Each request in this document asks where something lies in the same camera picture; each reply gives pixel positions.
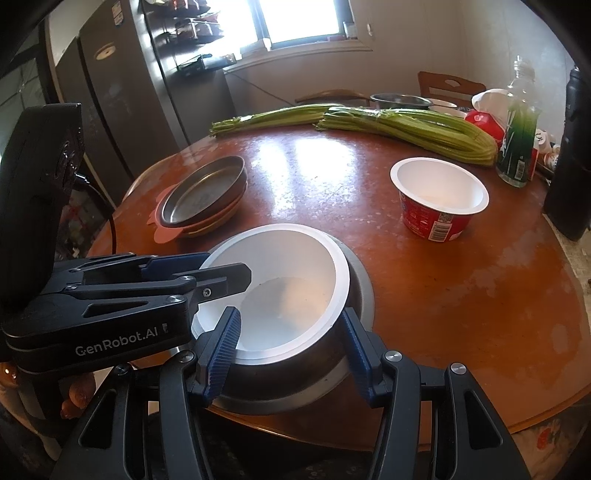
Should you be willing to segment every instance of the table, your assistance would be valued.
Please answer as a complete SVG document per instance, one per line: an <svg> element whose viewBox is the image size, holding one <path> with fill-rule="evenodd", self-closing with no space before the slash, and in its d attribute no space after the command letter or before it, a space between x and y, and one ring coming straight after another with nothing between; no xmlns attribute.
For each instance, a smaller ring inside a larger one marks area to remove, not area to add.
<svg viewBox="0 0 591 480"><path fill-rule="evenodd" d="M218 230L157 245L146 225L160 191L225 155L249 173L245 200ZM510 431L562 411L591 391L591 336L582 288L541 214L545 186L524 189L493 168L465 166L491 202L462 235L426 241L402 223L389 178L403 158L433 156L404 142L312 127L205 138L157 164L115 213L118 252L205 251L267 223L303 223L346 243L365 265L375 292L374 331L416 363L465 363ZM89 255L111 253L109 226ZM430 442L430 408L420 443ZM299 410L274 416L218 413L268 432L319 445L369 450L380 410L370 410L351 378Z"/></svg>

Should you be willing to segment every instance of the bolt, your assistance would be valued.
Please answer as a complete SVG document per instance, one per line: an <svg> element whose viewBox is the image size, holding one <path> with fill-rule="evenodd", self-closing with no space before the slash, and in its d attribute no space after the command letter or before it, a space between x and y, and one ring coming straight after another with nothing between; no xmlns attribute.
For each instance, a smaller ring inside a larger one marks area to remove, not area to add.
<svg viewBox="0 0 591 480"><path fill-rule="evenodd" d="M463 375L468 371L465 365L458 362L452 363L451 369L456 375Z"/></svg>
<svg viewBox="0 0 591 480"><path fill-rule="evenodd" d="M191 350L183 350L178 353L178 361L182 364L186 364L195 358L195 354Z"/></svg>
<svg viewBox="0 0 591 480"><path fill-rule="evenodd" d="M115 373L115 375L125 375L127 372L129 372L129 370L129 364L121 364L117 365L116 367L113 367L113 372Z"/></svg>
<svg viewBox="0 0 591 480"><path fill-rule="evenodd" d="M399 362L402 360L402 354L396 350L390 350L386 352L385 356L388 362Z"/></svg>
<svg viewBox="0 0 591 480"><path fill-rule="evenodd" d="M184 297L182 295L171 295L167 298L168 303L178 303L180 301L184 301Z"/></svg>

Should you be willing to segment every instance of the black bottle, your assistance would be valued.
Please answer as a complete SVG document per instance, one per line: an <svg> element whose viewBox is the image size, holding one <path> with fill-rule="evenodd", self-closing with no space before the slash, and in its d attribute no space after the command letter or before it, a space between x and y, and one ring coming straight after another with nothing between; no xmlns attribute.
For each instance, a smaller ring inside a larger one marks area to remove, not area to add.
<svg viewBox="0 0 591 480"><path fill-rule="evenodd" d="M564 136L544 212L565 237L577 241L591 220L591 83L577 67L566 86Z"/></svg>

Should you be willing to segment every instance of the window sill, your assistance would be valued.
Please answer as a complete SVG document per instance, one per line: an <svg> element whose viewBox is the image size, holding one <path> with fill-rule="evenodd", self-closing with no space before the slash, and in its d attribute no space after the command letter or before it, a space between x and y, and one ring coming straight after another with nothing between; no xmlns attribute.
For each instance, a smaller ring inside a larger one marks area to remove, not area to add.
<svg viewBox="0 0 591 480"><path fill-rule="evenodd" d="M262 63L267 63L279 59L289 59L291 57L301 57L303 55L314 55L317 53L334 53L340 51L372 51L367 45L359 40L338 40L325 41L317 43L307 43L304 45L295 45L293 47L278 48L268 52L260 53L247 57L234 65L224 68L224 72L236 72L237 70L254 67Z"/></svg>

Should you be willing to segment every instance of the white wall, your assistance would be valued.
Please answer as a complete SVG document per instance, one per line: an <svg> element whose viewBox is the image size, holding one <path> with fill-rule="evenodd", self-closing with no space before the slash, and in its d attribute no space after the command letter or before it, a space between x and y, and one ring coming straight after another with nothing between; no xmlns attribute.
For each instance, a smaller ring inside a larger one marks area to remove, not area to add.
<svg viewBox="0 0 591 480"><path fill-rule="evenodd" d="M564 98L573 61L550 29L520 0L350 0L359 38L373 51L278 59L229 73L240 115L286 104L322 90L347 88L371 94L419 92L427 70L504 87L512 63L525 56L536 70L544 112L539 125L563 132ZM373 36L365 31L370 23Z"/></svg>
<svg viewBox="0 0 591 480"><path fill-rule="evenodd" d="M64 0L49 15L49 36L53 61L57 65L66 48L78 35L82 25L99 8L103 0Z"/></svg>

